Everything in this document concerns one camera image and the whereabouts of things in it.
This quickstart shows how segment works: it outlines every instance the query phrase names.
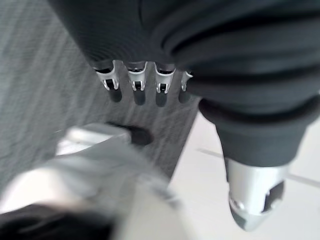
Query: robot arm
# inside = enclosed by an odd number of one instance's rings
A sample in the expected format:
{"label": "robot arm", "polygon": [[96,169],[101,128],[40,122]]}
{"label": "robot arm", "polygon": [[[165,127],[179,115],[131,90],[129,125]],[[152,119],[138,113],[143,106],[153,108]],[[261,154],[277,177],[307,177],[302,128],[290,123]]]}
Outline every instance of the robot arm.
{"label": "robot arm", "polygon": [[[306,127],[320,113],[319,1],[49,3],[98,72],[112,60],[191,71],[181,87],[203,98],[199,110],[216,125],[236,223],[252,230],[276,208]],[[158,94],[169,90],[171,73],[157,78]]]}

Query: silver metal part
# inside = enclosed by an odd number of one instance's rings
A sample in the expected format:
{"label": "silver metal part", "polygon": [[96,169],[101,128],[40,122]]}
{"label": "silver metal part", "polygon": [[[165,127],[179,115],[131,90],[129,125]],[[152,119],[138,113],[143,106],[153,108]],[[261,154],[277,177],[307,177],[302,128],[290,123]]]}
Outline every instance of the silver metal part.
{"label": "silver metal part", "polygon": [[137,88],[136,88],[136,83],[139,83],[141,84],[141,91],[144,91],[145,90],[145,86],[146,86],[146,68],[147,68],[147,62],[145,62],[144,64],[144,69],[142,71],[130,71],[128,69],[128,75],[129,75],[129,80],[131,82],[131,85],[132,85],[132,89],[134,91],[137,91]]}
{"label": "silver metal part", "polygon": [[101,123],[74,126],[69,128],[65,136],[59,141],[55,155],[73,154],[111,138],[119,139],[127,144],[131,142],[130,132],[124,128]]}
{"label": "silver metal part", "polygon": [[187,71],[184,71],[183,74],[182,74],[182,78],[181,78],[181,88],[182,88],[182,91],[186,91],[187,89],[187,81],[192,78],[193,76],[188,73]]}
{"label": "silver metal part", "polygon": [[[46,168],[90,211],[117,220],[112,240],[192,239],[168,179],[131,148],[126,130],[89,124],[73,127],[65,140],[74,144],[73,154],[54,158]],[[64,143],[59,148],[66,152]]]}
{"label": "silver metal part", "polygon": [[155,66],[155,73],[156,73],[155,74],[156,91],[157,91],[157,93],[160,93],[161,92],[161,84],[165,84],[164,93],[167,94],[170,89],[171,82],[174,77],[174,73],[175,73],[176,69],[174,69],[171,73],[163,74],[163,73],[158,72],[156,64],[154,64],[154,66]]}
{"label": "silver metal part", "polygon": [[226,161],[232,216],[239,227],[252,231],[282,201],[290,165],[256,167],[229,158]]}
{"label": "silver metal part", "polygon": [[115,90],[117,90],[119,88],[119,78],[118,78],[118,74],[116,71],[116,62],[113,60],[112,63],[113,63],[113,69],[111,70],[111,72],[102,73],[102,72],[95,71],[96,74],[98,75],[100,81],[102,82],[103,86],[108,91],[110,90],[110,88],[107,85],[107,80],[112,80],[113,88]]}

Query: blurred object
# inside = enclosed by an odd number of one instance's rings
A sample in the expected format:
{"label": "blurred object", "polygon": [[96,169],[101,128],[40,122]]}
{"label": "blurred object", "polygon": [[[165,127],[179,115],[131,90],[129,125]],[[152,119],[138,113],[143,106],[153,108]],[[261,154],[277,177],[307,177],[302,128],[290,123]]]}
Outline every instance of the blurred object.
{"label": "blurred object", "polygon": [[121,125],[110,121],[106,122],[106,124],[128,130],[131,135],[132,144],[146,146],[151,144],[154,140],[152,134],[147,129],[144,129],[142,127]]}
{"label": "blurred object", "polygon": [[108,239],[191,239],[168,179],[130,146],[130,139],[127,130],[106,124],[71,128],[54,159],[13,180],[1,212],[42,204],[99,213],[112,223]]}

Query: gray carpet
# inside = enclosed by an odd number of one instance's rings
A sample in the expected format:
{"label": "gray carpet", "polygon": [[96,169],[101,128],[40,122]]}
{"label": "gray carpet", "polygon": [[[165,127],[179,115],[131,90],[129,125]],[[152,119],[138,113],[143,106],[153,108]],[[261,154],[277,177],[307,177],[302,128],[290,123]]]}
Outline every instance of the gray carpet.
{"label": "gray carpet", "polygon": [[109,96],[44,0],[0,1],[0,190],[12,177],[54,155],[74,125],[112,121],[149,129],[141,148],[171,176],[197,112],[197,99],[178,102],[176,73],[164,108],[155,104],[155,73],[147,68],[146,104],[134,103],[128,76],[117,63],[121,103]]}

